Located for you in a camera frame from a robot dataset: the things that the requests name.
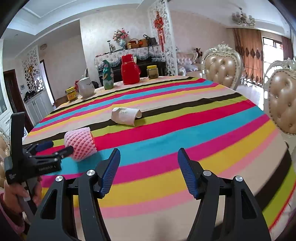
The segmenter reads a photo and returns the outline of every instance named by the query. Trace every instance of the teal vase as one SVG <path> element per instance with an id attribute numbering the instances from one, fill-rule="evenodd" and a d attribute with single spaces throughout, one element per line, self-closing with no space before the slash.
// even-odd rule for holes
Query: teal vase
<path id="1" fill-rule="evenodd" d="M 104 69 L 103 69 L 103 86 L 105 90 L 111 90 L 114 86 L 114 74 L 113 69 L 111 68 L 107 60 L 103 60 Z"/>

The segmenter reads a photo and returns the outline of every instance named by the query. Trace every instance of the sleeve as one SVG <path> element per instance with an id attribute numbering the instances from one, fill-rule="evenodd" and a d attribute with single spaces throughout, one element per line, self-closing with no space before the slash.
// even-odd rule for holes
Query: sleeve
<path id="1" fill-rule="evenodd" d="M 21 233 L 25 230 L 25 223 L 21 215 L 10 211 L 3 202 L 0 194 L 0 240 L 21 241 Z"/>

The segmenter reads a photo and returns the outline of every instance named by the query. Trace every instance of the pink sleeve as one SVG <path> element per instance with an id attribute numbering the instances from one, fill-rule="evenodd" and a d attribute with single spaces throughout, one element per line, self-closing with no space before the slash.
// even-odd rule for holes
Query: pink sleeve
<path id="1" fill-rule="evenodd" d="M 3 192 L 0 193 L 0 198 L 2 199 L 3 196 Z M 24 232 L 25 230 L 25 223 L 24 220 L 22 221 L 22 226 L 17 226 L 8 216 L 7 214 L 4 212 L 2 204 L 0 202 L 0 211 L 3 213 L 3 216 L 6 218 L 7 222 L 9 223 L 9 225 L 11 226 L 11 228 L 18 234 L 21 235 L 21 233 Z"/>

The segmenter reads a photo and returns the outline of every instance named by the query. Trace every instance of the blue stripe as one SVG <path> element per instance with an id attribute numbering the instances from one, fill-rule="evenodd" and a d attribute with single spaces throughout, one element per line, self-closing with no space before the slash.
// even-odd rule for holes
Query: blue stripe
<path id="1" fill-rule="evenodd" d="M 120 166 L 165 156 L 177 152 L 181 147 L 190 148 L 197 146 L 240 128 L 263 114 L 264 112 L 255 106 L 215 121 L 188 127 L 148 140 L 119 146 L 117 148 L 121 153 Z M 112 150 L 113 148 L 101 150 L 78 163 L 73 161 L 72 158 L 67 157 L 62 161 L 62 170 L 54 175 L 75 174 L 94 169 L 99 161 L 109 157 Z"/>
<path id="2" fill-rule="evenodd" d="M 72 115 L 74 115 L 76 113 L 79 113 L 79 112 L 82 112 L 82 111 L 87 111 L 87 110 L 91 110 L 91 109 L 101 107 L 101 106 L 104 106 L 104 105 L 112 104 L 112 103 L 114 103 L 115 101 L 118 101 L 118 100 L 128 100 L 128 99 L 132 99 L 132 98 L 136 98 L 136 97 L 141 97 L 141 96 L 146 96 L 146 95 L 151 95 L 151 94 L 156 94 L 156 93 L 162 93 L 162 92 L 166 92 L 166 91 L 178 90 L 178 89 L 183 89 L 183 88 L 191 88 L 191 87 L 199 87 L 199 86 L 208 86 L 208 85 L 211 85 L 211 84 L 213 84 L 212 81 L 206 80 L 206 81 L 204 81 L 202 83 L 187 84 L 187 85 L 177 85 L 177 86 L 171 86 L 171 87 L 166 87 L 166 88 L 160 88 L 160 89 L 156 89 L 156 90 L 144 91 L 144 92 L 135 93 L 135 94 L 126 94 L 126 95 L 123 95 L 123 96 L 118 97 L 118 98 L 106 100 L 106 101 L 103 101 L 103 102 L 100 102 L 100 103 L 97 103 L 97 104 L 90 104 L 90 105 L 82 107 L 82 108 L 80 108 L 78 110 L 74 110 L 74 111 L 62 114 L 60 116 L 57 116 L 57 117 L 52 118 L 50 120 L 47 120 L 45 122 L 37 124 L 35 126 L 35 128 L 42 127 L 42 126 L 44 126 L 46 124 L 52 123 L 54 121 L 58 121 L 58 120 L 60 120 L 62 118 L 68 117 L 68 116 L 72 116 Z"/>

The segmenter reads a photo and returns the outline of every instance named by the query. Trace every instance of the brown curtain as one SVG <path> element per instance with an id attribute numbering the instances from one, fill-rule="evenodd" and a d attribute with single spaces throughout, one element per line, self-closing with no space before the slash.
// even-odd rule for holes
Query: brown curtain
<path id="1" fill-rule="evenodd" d="M 246 79 L 263 84 L 263 44 L 260 30 L 234 28 L 235 50 L 240 53 L 244 62 Z"/>
<path id="2" fill-rule="evenodd" d="M 293 59 L 293 47 L 291 39 L 283 37 L 281 38 L 284 52 L 284 59 Z"/>

